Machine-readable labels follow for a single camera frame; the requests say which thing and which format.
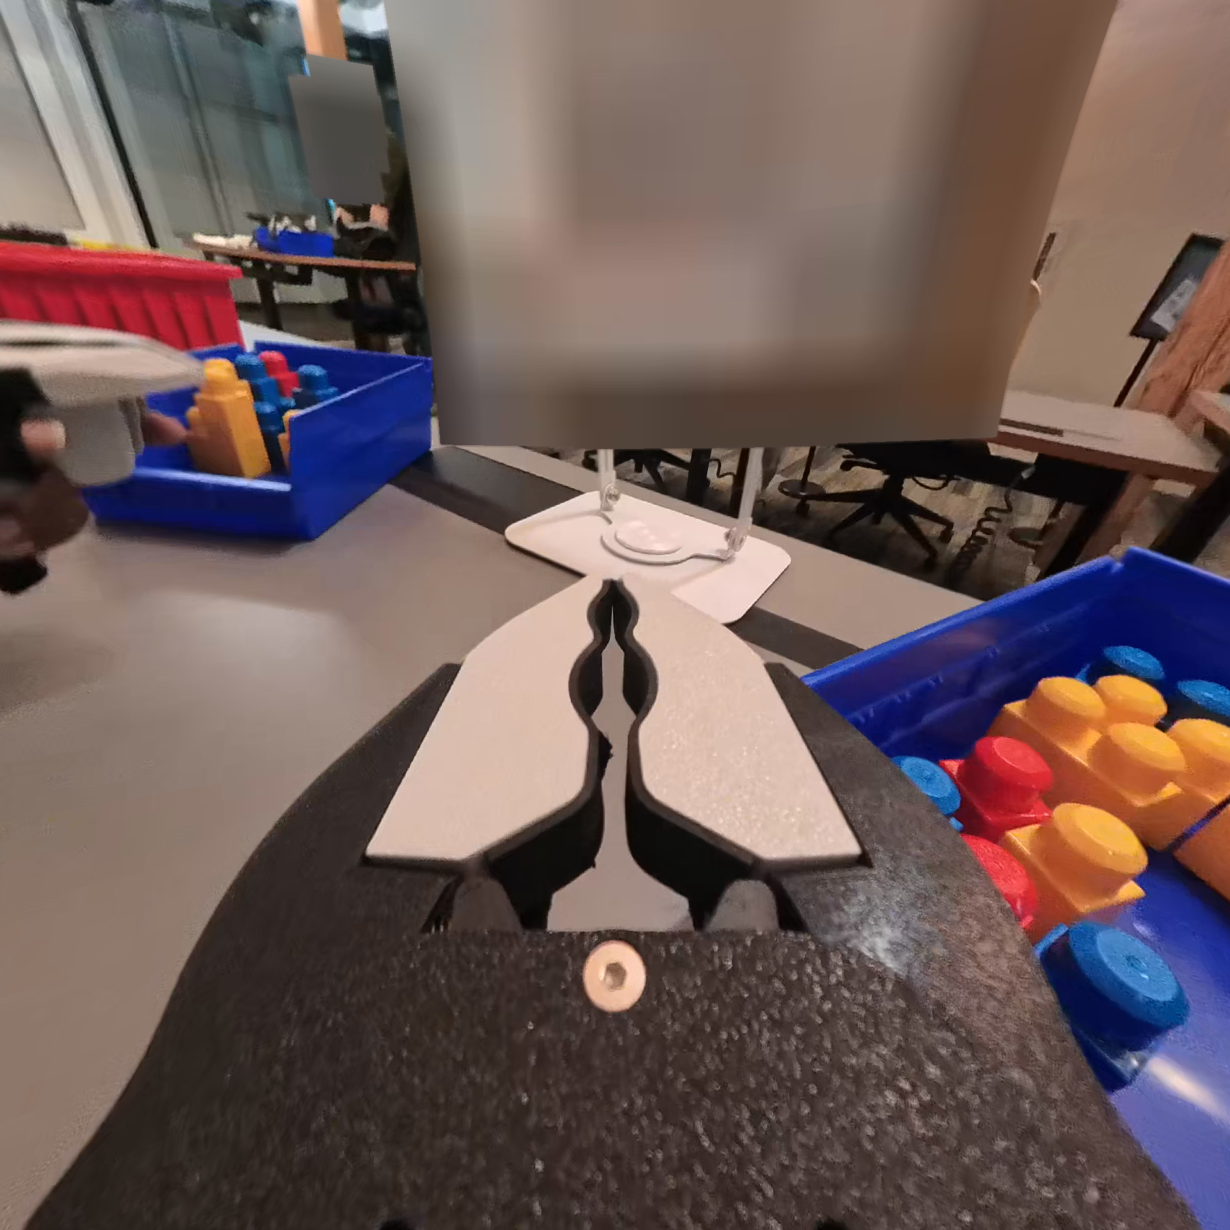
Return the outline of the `red plastic bin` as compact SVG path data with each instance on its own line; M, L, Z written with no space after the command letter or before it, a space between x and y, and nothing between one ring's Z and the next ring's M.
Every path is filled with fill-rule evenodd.
M3 241L2 318L137 334L182 350L243 342L227 266Z

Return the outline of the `wooden slab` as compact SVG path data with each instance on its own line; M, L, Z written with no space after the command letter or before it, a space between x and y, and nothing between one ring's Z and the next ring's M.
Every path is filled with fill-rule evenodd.
M1198 394L1222 390L1229 377L1227 251L1207 271L1186 312L1150 362L1128 406L1169 419L1186 435L1201 432Z

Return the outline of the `wooden desk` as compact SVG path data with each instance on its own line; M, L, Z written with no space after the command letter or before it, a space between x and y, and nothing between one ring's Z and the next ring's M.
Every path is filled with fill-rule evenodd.
M1107 471L1118 484L1071 526L1066 539L1044 551L1040 577L1052 577L1113 551L1135 514L1162 482L1203 491L1223 456L1205 435L1200 411L1170 419L1151 411L1074 403L1024 391L1005 396L992 444L1039 457Z

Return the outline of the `pile of mixed toy blocks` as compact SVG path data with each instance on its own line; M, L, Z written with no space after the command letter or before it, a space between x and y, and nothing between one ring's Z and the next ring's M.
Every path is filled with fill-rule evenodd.
M1008 702L958 759L894 762L964 838L1025 930L1100 1084L1134 1083L1189 1018L1172 967L1116 923L1150 854L1229 898L1227 690L1112 646Z
M340 393L324 367L292 368L282 350L208 359L186 413L194 469L243 481L289 475L290 422Z

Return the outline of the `wooden table with black legs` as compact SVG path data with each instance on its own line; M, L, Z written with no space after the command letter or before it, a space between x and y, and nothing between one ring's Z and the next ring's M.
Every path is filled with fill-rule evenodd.
M419 270L412 263L284 254L226 239L191 238L188 245L205 263L227 267L254 283L260 321L268 330L283 331L282 289L314 288L318 277L330 277L344 289L342 321L353 349L390 353L397 337L412 355L422 353L426 317Z

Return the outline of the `blue plastic bin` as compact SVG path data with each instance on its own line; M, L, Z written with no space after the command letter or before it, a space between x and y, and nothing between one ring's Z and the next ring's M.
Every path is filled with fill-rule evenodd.
M311 542L432 450L431 359L260 343L293 367L320 365L339 396L289 434L289 475L245 481L198 472L185 446L148 449L134 475L93 487L98 522Z
M1159 662L1179 715L1227 721L1229 585L1138 548L1082 566L806 683L889 758L959 759L1041 680L1094 681L1112 649ZM1150 854L1144 900L1100 945L1036 946L1087 1067L1201 1228L1229 1228L1227 791Z

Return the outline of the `person's left hand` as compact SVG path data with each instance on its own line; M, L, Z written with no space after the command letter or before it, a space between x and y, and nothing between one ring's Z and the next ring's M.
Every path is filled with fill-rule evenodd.
M57 421L22 424L27 453L36 460L37 481L2 504L2 560L30 560L69 542L88 523L79 493L57 468L66 430Z

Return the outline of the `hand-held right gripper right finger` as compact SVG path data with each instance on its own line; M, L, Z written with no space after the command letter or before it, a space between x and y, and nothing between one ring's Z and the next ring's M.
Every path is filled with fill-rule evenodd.
M702 930L737 882L856 867L864 848L769 665L642 577L612 586L624 655L626 835Z

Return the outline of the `black office chair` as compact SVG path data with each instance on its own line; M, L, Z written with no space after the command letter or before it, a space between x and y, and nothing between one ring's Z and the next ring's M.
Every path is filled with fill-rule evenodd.
M942 514L905 497L908 482L939 482L940 488L945 488L957 481L971 481L1008 490L1024 482L1037 468L996 456L981 441L864 443L844 444L841 449L850 456L842 462L842 471L873 469L885 475L885 482L876 488L820 497L820 503L848 504L853 509L848 517L826 532L825 545L832 547L841 534L863 522L880 526L885 519L892 519L924 550L927 572L938 566L939 553L924 535L920 520L942 529L942 544L951 542L955 526Z

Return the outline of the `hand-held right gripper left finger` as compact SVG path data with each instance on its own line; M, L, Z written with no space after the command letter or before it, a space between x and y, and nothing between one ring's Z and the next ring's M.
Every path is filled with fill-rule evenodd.
M583 579L460 665L365 859L497 882L520 922L595 866L605 838L604 696L612 583Z

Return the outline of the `white instruction sign stand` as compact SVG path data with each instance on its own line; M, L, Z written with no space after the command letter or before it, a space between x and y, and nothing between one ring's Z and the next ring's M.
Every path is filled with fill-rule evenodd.
M722 626L741 620L790 567L784 548L752 538L763 450L749 452L728 528L621 493L614 450L596 452L598 490L511 523L516 550L577 576L648 580Z

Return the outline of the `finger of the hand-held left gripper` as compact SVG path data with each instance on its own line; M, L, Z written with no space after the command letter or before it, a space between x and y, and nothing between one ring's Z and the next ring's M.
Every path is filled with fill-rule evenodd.
M141 334L5 321L3 367L33 374L201 374L200 359Z
M101 406L201 384L195 359L33 359L33 380L50 406Z

